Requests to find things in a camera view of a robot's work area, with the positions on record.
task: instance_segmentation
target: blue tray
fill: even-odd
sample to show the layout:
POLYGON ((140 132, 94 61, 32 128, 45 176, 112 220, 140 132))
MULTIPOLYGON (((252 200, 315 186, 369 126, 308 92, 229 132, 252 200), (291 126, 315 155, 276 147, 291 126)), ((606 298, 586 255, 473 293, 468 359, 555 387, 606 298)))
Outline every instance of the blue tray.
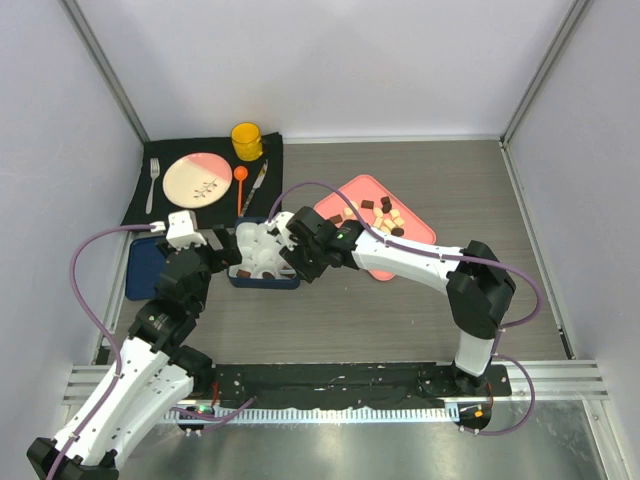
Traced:
MULTIPOLYGON (((238 225, 245 222, 250 223, 264 223, 267 219, 262 217, 243 217, 236 221, 236 228, 238 225)), ((294 278, 285 279, 261 279, 261 278, 238 278, 229 276, 229 270, 227 270, 227 277, 231 285, 237 288, 267 288, 274 290, 295 290, 300 286, 300 277, 297 275, 294 278)))
POLYGON ((165 258, 156 248, 158 237, 139 238, 131 242, 127 263, 127 282, 124 295, 129 300, 153 297, 153 287, 165 266, 165 258))

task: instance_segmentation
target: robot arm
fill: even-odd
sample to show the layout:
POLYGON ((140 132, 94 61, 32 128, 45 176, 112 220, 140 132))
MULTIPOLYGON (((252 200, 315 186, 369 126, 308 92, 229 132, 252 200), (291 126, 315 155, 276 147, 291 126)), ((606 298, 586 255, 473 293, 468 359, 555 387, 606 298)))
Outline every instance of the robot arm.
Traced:
MULTIPOLYGON (((211 359, 181 344, 205 308, 211 275, 240 263, 240 255, 235 239, 224 228, 214 228, 223 244, 222 249, 214 250, 197 233, 191 212, 172 214, 169 221, 166 240, 158 245, 167 265, 154 298, 140 309, 129 329, 129 338, 121 350, 123 368, 115 388, 100 406, 100 399, 116 375, 114 365, 78 414, 53 439, 38 438, 33 442, 27 457, 39 478, 47 476, 62 446, 74 438, 55 478, 115 480, 118 469, 159 418, 179 400, 209 390, 215 374, 211 359), (98 407, 98 413, 76 436, 79 425, 98 407)), ((471 396, 484 386, 491 348, 515 292, 515 284, 506 272, 391 248, 360 223, 346 221, 338 229, 309 207, 295 215, 282 212, 268 226, 282 235, 285 246, 281 256, 309 283, 328 266, 345 266, 391 272, 446 294, 461 329, 453 369, 455 383, 471 396)), ((382 232, 376 233, 383 240, 387 238, 382 232)), ((497 260, 479 242, 461 249, 396 237, 393 241, 448 258, 464 255, 497 260)))
MULTIPOLYGON (((278 214, 269 228, 282 234, 285 247, 280 255, 309 283, 328 266, 346 266, 394 273, 447 295, 461 330, 454 363, 456 383, 468 393, 484 385, 483 375, 498 328, 515 293, 515 283, 505 271, 392 248, 358 221, 347 220, 337 228, 309 207, 295 215, 278 214)), ((376 233, 383 239, 393 239, 395 244, 447 258, 464 255, 497 260, 480 242, 473 241, 467 248, 439 247, 376 233)))
POLYGON ((121 349, 122 371, 106 401, 99 405, 116 375, 116 365, 98 384, 76 416, 53 439, 37 438, 27 457, 44 479, 67 443, 55 478, 116 479, 129 455, 164 414, 188 396, 206 393, 215 370, 206 355, 181 345, 204 310, 211 275, 240 263, 235 239, 222 227, 214 233, 223 245, 214 250, 196 231, 192 212, 169 216, 166 239, 158 248, 166 267, 154 298, 136 315, 121 349), (97 413, 75 435, 89 413, 97 413))

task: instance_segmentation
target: white wall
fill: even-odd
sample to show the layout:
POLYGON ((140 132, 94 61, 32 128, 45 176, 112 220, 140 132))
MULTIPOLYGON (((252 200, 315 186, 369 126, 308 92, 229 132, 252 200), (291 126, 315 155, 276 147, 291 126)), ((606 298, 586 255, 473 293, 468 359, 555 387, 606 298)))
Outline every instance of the white wall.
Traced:
MULTIPOLYGON (((27 447, 54 433, 71 366, 97 339, 69 288, 69 258, 122 220, 141 147, 58 2, 1 3, 0 476, 27 479, 27 447)), ((81 260, 100 314, 120 241, 81 260)))
POLYGON ((571 0, 81 0, 153 139, 502 134, 571 0))
POLYGON ((581 357, 640 454, 640 3, 594 2, 512 145, 581 357))

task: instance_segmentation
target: black placemat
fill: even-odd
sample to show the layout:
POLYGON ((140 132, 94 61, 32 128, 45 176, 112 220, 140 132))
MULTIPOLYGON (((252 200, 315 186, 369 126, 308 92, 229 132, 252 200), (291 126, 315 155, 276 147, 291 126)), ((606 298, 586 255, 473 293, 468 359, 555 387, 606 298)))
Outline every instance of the black placemat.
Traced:
MULTIPOLYGON (((170 213, 183 210, 174 205, 164 195, 162 179, 169 167, 178 159, 190 153, 215 153, 220 155, 231 165, 233 170, 238 165, 244 165, 249 170, 249 176, 244 181, 243 203, 249 196, 249 192, 256 181, 260 168, 265 160, 269 160, 267 176, 262 186, 256 191, 249 209, 245 213, 247 217, 266 217, 273 202, 282 193, 283 151, 282 135, 272 133, 262 137, 265 153, 255 162, 243 162, 238 159, 229 137, 188 138, 181 140, 159 140, 144 144, 144 156, 138 185, 133 194, 122 225, 149 223, 158 220, 166 221, 170 213), (147 205, 147 196, 151 186, 150 163, 152 158, 160 162, 160 176, 156 180, 153 192, 153 209, 147 215, 144 210, 147 205)), ((196 208, 198 227, 200 229, 211 228, 212 225, 223 223, 226 227, 233 227, 237 215, 238 182, 233 181, 231 187, 217 202, 207 207, 196 208)))

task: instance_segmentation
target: gray table surface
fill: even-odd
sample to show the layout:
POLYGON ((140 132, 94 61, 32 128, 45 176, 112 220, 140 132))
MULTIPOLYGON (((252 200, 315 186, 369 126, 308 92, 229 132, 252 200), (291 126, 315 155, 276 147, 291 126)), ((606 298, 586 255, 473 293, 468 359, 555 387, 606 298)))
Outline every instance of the gray table surface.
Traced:
MULTIPOLYGON (((525 403, 497 403, 489 429, 513 425, 525 403)), ((156 426, 120 480, 606 480, 581 402, 539 402, 503 437, 450 423, 229 425, 185 438, 156 426)))
MULTIPOLYGON (((285 145, 285 188, 305 180, 341 186, 363 173, 421 217, 439 245, 482 241, 541 284, 496 141, 285 145)), ((303 187, 284 208, 313 206, 328 193, 303 187)), ((516 283, 505 321, 534 305, 529 286, 516 283)), ((125 300, 119 342, 142 304, 125 300)), ((218 363, 431 361, 451 360, 458 335, 445 296, 403 278, 378 282, 343 268, 294 291, 236 289, 216 275, 186 344, 218 363)), ((534 321, 509 330, 499 351, 521 360, 566 358, 548 306, 534 321)))

